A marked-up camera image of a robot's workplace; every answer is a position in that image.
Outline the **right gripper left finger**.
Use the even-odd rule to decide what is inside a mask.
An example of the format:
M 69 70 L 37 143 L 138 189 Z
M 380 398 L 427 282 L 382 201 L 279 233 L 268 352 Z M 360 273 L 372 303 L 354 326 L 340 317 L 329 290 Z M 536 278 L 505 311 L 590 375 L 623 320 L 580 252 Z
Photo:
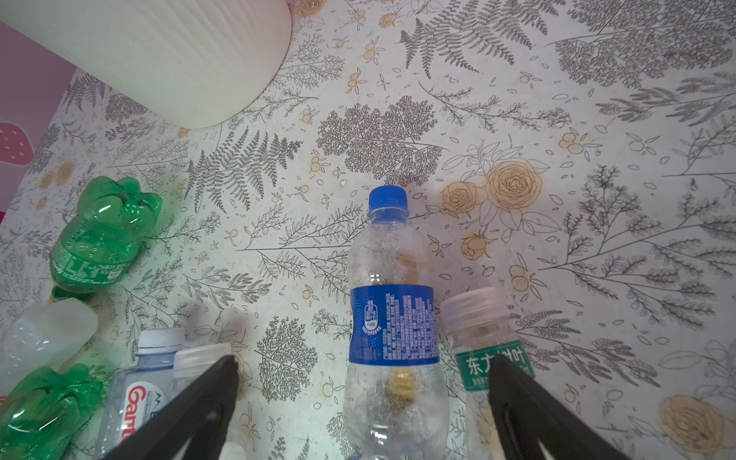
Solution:
M 218 459 L 232 419 L 239 375 L 235 358 L 220 358 L 107 459 Z

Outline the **blue label bottle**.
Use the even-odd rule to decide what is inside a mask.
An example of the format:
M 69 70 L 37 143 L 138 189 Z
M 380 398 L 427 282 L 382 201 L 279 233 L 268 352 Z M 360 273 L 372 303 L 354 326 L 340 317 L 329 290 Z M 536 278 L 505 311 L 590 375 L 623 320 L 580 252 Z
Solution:
M 374 189 L 348 253 L 353 332 L 342 415 L 356 459 L 440 459 L 446 450 L 430 253 L 408 217 L 403 188 Z

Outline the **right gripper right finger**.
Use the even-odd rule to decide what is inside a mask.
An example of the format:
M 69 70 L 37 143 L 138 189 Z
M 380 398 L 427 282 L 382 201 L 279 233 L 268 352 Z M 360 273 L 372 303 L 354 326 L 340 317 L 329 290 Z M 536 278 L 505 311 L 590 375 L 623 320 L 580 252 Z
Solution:
M 489 403 L 507 459 L 624 459 L 506 356 L 488 371 Z

